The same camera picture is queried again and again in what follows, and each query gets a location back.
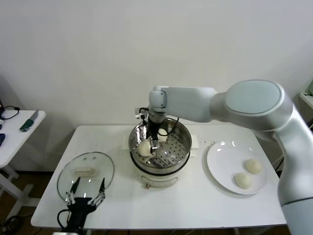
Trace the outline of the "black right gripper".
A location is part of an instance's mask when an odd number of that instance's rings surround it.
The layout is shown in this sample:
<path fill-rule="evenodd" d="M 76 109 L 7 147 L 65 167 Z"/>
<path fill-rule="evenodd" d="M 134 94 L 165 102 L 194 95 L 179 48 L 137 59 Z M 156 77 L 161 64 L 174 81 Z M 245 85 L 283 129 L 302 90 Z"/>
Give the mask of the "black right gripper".
<path fill-rule="evenodd" d="M 151 156 L 155 156 L 157 153 L 157 150 L 159 149 L 158 144 L 158 131 L 160 128 L 160 122 L 154 122 L 150 118 L 148 118 L 148 124 L 146 125 L 146 139 L 150 139 L 150 153 Z"/>

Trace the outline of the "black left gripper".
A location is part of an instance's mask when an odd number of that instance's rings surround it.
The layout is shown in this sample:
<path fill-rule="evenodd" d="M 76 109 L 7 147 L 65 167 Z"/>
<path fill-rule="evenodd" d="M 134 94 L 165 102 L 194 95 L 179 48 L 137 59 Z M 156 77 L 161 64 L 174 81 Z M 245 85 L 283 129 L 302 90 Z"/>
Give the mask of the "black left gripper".
<path fill-rule="evenodd" d="M 105 178 L 103 178 L 99 193 L 93 198 L 74 197 L 80 183 L 80 177 L 72 184 L 69 191 L 66 191 L 66 203 L 70 211 L 69 221 L 66 230 L 82 230 L 87 216 L 96 210 L 105 199 Z"/>

